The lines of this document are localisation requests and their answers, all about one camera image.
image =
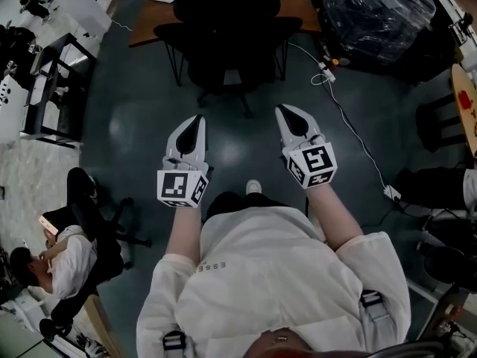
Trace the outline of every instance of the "white cable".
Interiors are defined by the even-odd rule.
[[[303,49],[301,46],[298,46],[298,45],[295,45],[293,43],[290,43],[288,42],[288,44],[290,44],[291,46],[294,46],[295,48],[299,48],[301,51],[304,51],[305,53],[307,53],[308,56],[310,56],[318,65],[320,64],[319,61],[313,57],[308,51],[306,51],[305,49]],[[318,77],[319,75],[324,75],[326,77],[325,74],[323,73],[318,73],[317,75],[314,75],[312,77],[312,79],[310,80],[310,83],[313,85],[313,86],[319,86],[321,84],[324,84],[325,82],[328,82],[328,85],[329,85],[329,91],[331,92],[331,96],[333,98],[333,101],[336,103],[336,105],[338,106],[338,109],[340,110],[341,112],[341,118],[343,119],[343,122],[344,124],[351,130],[351,132],[354,134],[354,136],[356,138],[358,138],[359,142],[361,143],[361,146],[363,148],[363,151],[364,151],[364,154],[371,159],[371,161],[373,162],[373,165],[374,167],[376,168],[378,174],[379,174],[379,179],[381,181],[381,184],[382,184],[382,187],[384,189],[386,189],[386,185],[385,185],[385,182],[384,182],[384,179],[382,178],[382,174],[381,174],[381,170],[379,169],[378,165],[376,164],[376,161],[374,160],[373,157],[371,157],[371,155],[367,152],[366,150],[366,146],[364,146],[364,142],[363,142],[363,139],[361,139],[361,137],[353,130],[353,127],[351,126],[351,124],[346,120],[346,117],[344,115],[344,111],[343,111],[343,108],[341,107],[341,105],[339,104],[338,101],[336,101],[336,98],[335,98],[335,95],[333,94],[333,88],[331,87],[331,82],[329,81],[329,78],[327,78],[325,81],[319,83],[319,84],[313,84],[313,80]]]
[[[114,21],[113,19],[111,19],[112,22],[114,22],[115,24],[119,25],[121,28],[126,28],[129,30],[129,32],[132,32],[133,30],[131,28],[129,28],[127,25],[121,25],[119,24],[117,21]]]
[[[313,80],[314,80],[316,77],[319,77],[320,75],[326,77],[326,75],[324,75],[323,73],[318,73],[317,75],[314,75],[314,76],[312,77],[312,79],[310,80],[310,82],[312,83],[312,85],[313,85],[314,87],[319,87],[320,85],[324,84],[325,82],[329,82],[329,78],[326,78],[325,81],[321,81],[319,84],[314,84],[314,83],[313,83]]]
[[[331,87],[331,83],[330,83],[329,81],[328,81],[328,85],[329,85],[329,90],[330,90],[330,92],[331,92],[331,96],[332,96],[332,98],[333,98],[333,101],[338,105],[338,109],[339,109],[340,112],[341,112],[341,118],[343,119],[344,124],[351,130],[351,132],[352,132],[353,134],[355,134],[355,137],[359,139],[359,142],[361,142],[361,146],[362,146],[362,148],[363,148],[364,153],[366,154],[366,156],[367,156],[368,158],[371,159],[371,161],[372,161],[373,164],[374,164],[374,167],[376,167],[376,170],[377,170],[377,172],[378,172],[378,174],[379,174],[379,179],[380,179],[380,181],[381,181],[382,187],[383,187],[384,189],[386,189],[385,182],[384,182],[384,180],[382,179],[381,170],[379,169],[378,165],[376,164],[376,161],[375,161],[374,158],[371,157],[371,155],[367,152],[366,147],[364,147],[363,139],[361,139],[360,136],[353,130],[353,128],[351,127],[351,124],[348,123],[348,121],[347,121],[346,118],[344,117],[343,109],[341,108],[341,105],[338,103],[338,101],[336,101],[335,95],[333,94],[333,88]]]

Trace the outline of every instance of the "strap buckle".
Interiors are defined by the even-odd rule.
[[[162,339],[164,351],[170,350],[185,350],[186,349],[186,335],[178,330],[167,333]]]
[[[383,300],[381,293],[378,293],[376,290],[363,290],[360,302],[364,308],[368,308],[376,304],[382,304]]]

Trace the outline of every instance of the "power strip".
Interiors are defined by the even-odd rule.
[[[398,193],[394,187],[390,186],[389,184],[384,189],[384,194],[390,198],[392,201],[398,202],[401,200],[401,194]]]

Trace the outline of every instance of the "wooden desk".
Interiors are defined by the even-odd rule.
[[[462,69],[460,65],[455,63],[452,66],[452,89],[454,90],[455,103],[457,104],[457,110],[459,112],[459,117],[461,118],[462,126],[464,127],[464,133],[467,140],[467,144],[472,152],[474,158],[477,157],[477,118],[472,115],[477,116],[477,91],[474,87],[473,82],[470,80],[466,71]],[[469,99],[472,102],[472,107],[470,109],[464,110],[459,101],[459,92],[467,92]]]
[[[281,8],[278,16],[294,16],[303,20],[301,32],[316,34],[321,32],[318,23],[317,13],[313,8],[311,0],[280,0]],[[153,29],[162,24],[179,22],[174,16],[172,4],[158,1],[146,0],[144,7],[139,14],[139,18],[133,26],[129,46],[145,45],[159,41]]]

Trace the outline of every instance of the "white shirt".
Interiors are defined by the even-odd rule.
[[[376,351],[389,343],[364,334],[363,289],[381,293],[396,325],[392,344],[404,341],[408,287],[385,233],[333,252],[299,210],[249,208],[212,217],[200,250],[198,267],[175,254],[157,263],[137,324],[139,358],[163,357],[163,336],[178,328],[207,358],[242,357],[262,332],[282,327],[316,351]]]
[[[54,297],[65,299],[76,296],[96,263],[95,243],[80,235],[80,232],[79,225],[72,225],[58,235],[58,242],[68,237],[68,244],[66,250],[51,261],[48,270],[53,279]]]

